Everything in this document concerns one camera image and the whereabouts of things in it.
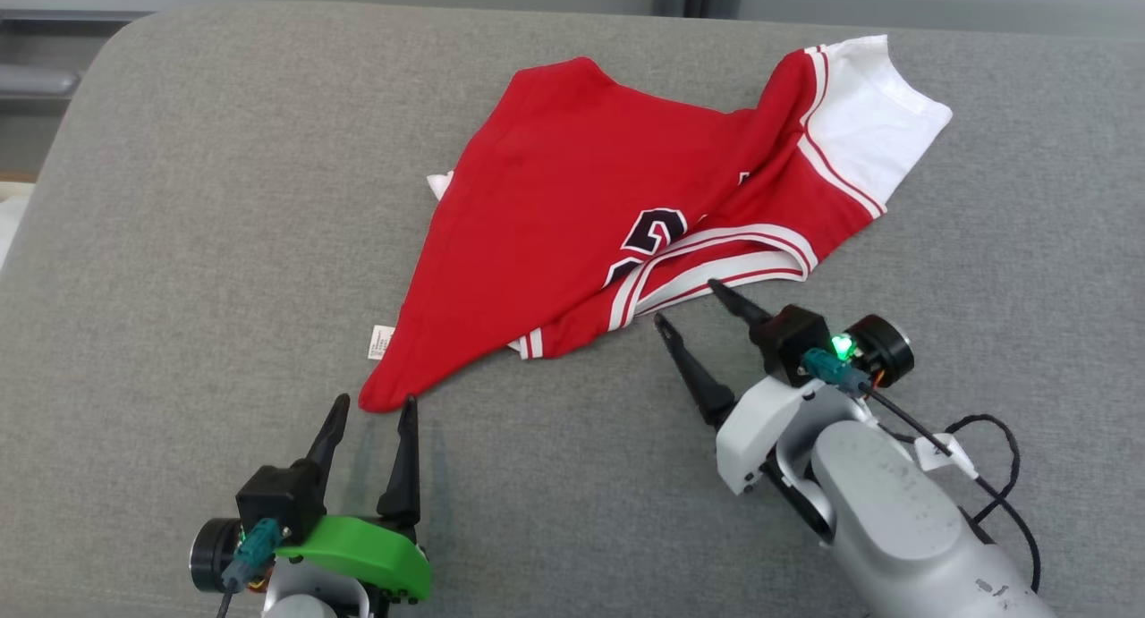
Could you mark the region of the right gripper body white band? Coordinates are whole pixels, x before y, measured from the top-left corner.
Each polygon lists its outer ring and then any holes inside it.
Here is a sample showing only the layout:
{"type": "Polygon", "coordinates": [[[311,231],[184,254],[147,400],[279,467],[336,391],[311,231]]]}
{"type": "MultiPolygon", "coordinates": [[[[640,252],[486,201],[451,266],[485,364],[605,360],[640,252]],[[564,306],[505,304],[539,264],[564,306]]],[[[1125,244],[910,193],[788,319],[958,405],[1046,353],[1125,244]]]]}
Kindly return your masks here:
{"type": "MultiPolygon", "coordinates": [[[[911,341],[891,320],[867,315],[842,333],[830,334],[834,355],[861,370],[871,383],[893,385],[913,372],[911,341]]],[[[810,383],[790,387],[766,374],[741,395],[718,430],[719,475],[737,496],[758,472],[776,474],[781,488],[799,496],[822,496],[818,480],[797,466],[810,461],[818,435],[848,419],[878,427],[861,394],[843,393],[814,377],[810,383]]]]}

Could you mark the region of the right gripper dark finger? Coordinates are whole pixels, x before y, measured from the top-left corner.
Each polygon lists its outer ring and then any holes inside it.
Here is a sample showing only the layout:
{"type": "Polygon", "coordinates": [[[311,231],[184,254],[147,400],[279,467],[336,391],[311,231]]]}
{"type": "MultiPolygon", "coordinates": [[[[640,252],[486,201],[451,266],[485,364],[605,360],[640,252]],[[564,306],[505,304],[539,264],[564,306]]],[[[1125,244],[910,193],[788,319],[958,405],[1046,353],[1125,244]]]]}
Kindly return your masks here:
{"type": "Polygon", "coordinates": [[[720,301],[721,306],[732,316],[744,322],[750,335],[757,328],[767,325],[774,317],[767,309],[757,306],[755,301],[749,300],[718,279],[708,279],[708,288],[711,290],[712,295],[720,301]]]}
{"type": "Polygon", "coordinates": [[[727,385],[716,381],[698,359],[692,356],[690,350],[684,344],[684,336],[662,312],[654,315],[654,325],[682,378],[684,386],[690,393],[692,401],[698,406],[704,423],[712,428],[722,427],[736,406],[735,394],[727,385]]]}

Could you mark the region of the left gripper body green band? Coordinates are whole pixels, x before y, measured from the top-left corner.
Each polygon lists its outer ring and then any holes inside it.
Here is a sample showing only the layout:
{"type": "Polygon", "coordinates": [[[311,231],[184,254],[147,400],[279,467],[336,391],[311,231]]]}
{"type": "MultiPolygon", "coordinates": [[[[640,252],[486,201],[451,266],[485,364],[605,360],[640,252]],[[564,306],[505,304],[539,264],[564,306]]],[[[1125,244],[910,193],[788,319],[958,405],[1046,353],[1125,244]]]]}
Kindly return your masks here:
{"type": "Polygon", "coordinates": [[[299,546],[282,544],[237,592],[267,605],[417,605],[432,569],[413,537],[376,521],[326,516],[299,546]]]}

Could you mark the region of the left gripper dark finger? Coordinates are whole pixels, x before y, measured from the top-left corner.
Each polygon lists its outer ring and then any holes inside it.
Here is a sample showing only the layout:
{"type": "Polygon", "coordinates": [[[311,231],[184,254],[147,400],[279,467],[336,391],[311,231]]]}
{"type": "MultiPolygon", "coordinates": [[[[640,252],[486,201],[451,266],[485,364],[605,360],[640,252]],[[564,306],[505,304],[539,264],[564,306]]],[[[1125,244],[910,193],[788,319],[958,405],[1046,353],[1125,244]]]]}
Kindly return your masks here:
{"type": "Polygon", "coordinates": [[[377,516],[392,529],[413,529],[421,516],[419,410],[408,395],[397,423],[398,447],[387,488],[377,500],[377,516]]]}
{"type": "Polygon", "coordinates": [[[352,406],[349,394],[339,394],[327,411],[327,417],[319,427],[319,431],[311,442],[311,447],[303,460],[305,472],[311,477],[327,477],[330,475],[335,447],[344,439],[349,406],[352,406]]]}

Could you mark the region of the red and white jersey shirt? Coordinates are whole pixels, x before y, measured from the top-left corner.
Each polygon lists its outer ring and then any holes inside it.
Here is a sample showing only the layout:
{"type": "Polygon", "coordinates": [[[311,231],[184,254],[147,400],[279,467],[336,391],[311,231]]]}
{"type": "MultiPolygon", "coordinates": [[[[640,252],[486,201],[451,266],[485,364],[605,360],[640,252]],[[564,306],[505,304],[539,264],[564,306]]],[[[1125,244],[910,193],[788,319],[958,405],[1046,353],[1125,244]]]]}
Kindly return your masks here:
{"type": "Polygon", "coordinates": [[[576,58],[513,76],[455,163],[360,390],[389,413],[490,352],[554,359],[727,285],[805,282],[951,121],[887,35],[791,52],[755,106],[646,95],[576,58]]]}

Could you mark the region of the grey rounded metal bar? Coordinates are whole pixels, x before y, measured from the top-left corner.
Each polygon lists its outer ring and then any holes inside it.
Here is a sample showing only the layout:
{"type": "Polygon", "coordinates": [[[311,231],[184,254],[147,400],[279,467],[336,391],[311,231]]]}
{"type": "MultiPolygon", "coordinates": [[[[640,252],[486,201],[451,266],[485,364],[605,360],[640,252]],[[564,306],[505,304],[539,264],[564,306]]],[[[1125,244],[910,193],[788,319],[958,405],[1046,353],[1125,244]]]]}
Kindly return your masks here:
{"type": "Polygon", "coordinates": [[[69,97],[81,80],[77,71],[0,63],[0,97],[69,97]]]}

